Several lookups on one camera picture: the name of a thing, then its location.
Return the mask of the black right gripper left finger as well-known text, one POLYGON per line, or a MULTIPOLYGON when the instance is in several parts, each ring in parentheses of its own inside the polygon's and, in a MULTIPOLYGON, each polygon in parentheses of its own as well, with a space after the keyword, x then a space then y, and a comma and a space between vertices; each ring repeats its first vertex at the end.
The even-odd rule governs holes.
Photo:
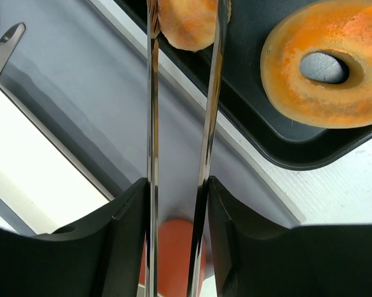
POLYGON ((0 229, 0 296, 135 296, 145 238, 147 180, 54 231, 0 229))

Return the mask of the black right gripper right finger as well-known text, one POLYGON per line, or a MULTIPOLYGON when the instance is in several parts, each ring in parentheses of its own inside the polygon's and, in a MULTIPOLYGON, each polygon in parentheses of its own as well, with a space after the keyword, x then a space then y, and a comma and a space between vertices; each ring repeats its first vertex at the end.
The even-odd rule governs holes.
POLYGON ((372 225, 286 228, 209 179, 219 296, 372 296, 372 225))

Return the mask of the small round bun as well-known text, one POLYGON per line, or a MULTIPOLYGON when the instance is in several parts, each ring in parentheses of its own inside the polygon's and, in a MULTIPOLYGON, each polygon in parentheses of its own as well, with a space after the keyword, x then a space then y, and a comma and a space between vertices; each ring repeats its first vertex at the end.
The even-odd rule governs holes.
POLYGON ((216 0, 160 0, 160 29, 176 49, 200 51, 214 42, 218 2, 216 0))

